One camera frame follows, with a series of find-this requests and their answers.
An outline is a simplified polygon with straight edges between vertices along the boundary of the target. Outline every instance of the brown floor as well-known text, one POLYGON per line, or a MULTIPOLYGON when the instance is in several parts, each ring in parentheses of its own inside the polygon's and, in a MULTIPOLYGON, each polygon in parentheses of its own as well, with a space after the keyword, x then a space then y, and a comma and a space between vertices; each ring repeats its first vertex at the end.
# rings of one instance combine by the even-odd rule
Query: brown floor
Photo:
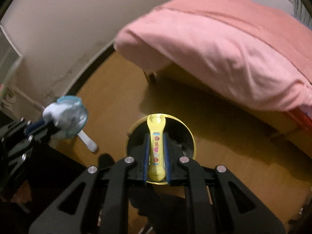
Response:
MULTIPOLYGON (((122 158, 131 125, 151 113, 167 113, 192 131, 197 161, 214 168, 226 165, 287 225, 297 214, 312 185, 312 160, 289 143, 273 144, 268 126, 241 109, 169 79, 148 85, 142 70, 117 53, 111 55, 79 91, 89 111, 84 131, 98 144, 92 154, 76 138, 58 149, 89 166, 100 153, 122 158)), ((158 186, 183 195, 179 188, 158 186)), ((129 208, 129 233, 137 234, 145 219, 129 208)))

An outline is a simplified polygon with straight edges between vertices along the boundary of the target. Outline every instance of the metal screw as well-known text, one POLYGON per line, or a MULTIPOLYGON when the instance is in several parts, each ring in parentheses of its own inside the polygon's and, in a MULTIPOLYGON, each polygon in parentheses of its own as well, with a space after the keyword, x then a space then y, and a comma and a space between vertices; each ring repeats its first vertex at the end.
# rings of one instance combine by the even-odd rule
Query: metal screw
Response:
POLYGON ((180 162, 181 163, 188 163, 189 161, 190 161, 190 159, 188 157, 186 157, 186 156, 180 157, 180 162))
POLYGON ((216 170, 220 173, 225 173, 227 171, 227 168, 224 165, 218 165, 216 167, 216 170))
POLYGON ((97 172, 97 167, 96 166, 90 166, 88 168, 88 173, 93 174, 97 172))
POLYGON ((124 159, 124 161, 125 161, 126 163, 132 163, 134 160, 135 160, 135 159, 134 159, 133 157, 126 157, 126 158, 124 159))

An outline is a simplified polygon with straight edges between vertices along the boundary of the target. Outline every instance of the baseboard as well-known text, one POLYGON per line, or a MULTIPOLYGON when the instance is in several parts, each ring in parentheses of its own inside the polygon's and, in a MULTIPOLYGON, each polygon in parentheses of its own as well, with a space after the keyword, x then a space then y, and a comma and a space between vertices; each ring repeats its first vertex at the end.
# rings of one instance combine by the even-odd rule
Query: baseboard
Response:
POLYGON ((76 76, 66 91, 65 95, 76 95, 88 78, 97 70, 97 68, 115 51, 113 41, 105 46, 76 76))

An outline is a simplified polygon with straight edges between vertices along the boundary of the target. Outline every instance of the wall stain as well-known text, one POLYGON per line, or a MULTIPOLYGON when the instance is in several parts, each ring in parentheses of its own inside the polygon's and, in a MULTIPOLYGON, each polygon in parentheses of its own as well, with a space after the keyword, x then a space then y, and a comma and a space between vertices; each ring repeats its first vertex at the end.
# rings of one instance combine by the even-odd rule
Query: wall stain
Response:
POLYGON ((58 99, 60 94, 64 92, 64 88, 68 87, 86 64, 90 62, 90 60, 106 45, 107 43, 102 40, 97 41, 93 47, 77 59, 77 61, 65 73, 56 78, 49 86, 49 90, 42 92, 41 96, 43 97, 44 102, 51 103, 58 99))

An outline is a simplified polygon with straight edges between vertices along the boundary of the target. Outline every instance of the pink blanket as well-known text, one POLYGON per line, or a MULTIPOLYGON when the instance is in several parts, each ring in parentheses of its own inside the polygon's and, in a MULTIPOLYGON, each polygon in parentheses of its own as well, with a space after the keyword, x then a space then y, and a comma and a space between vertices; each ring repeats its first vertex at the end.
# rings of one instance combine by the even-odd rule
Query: pink blanket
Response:
POLYGON ((173 61, 252 109, 312 105, 311 31, 249 0, 173 0, 125 26, 114 46, 147 73, 173 61))

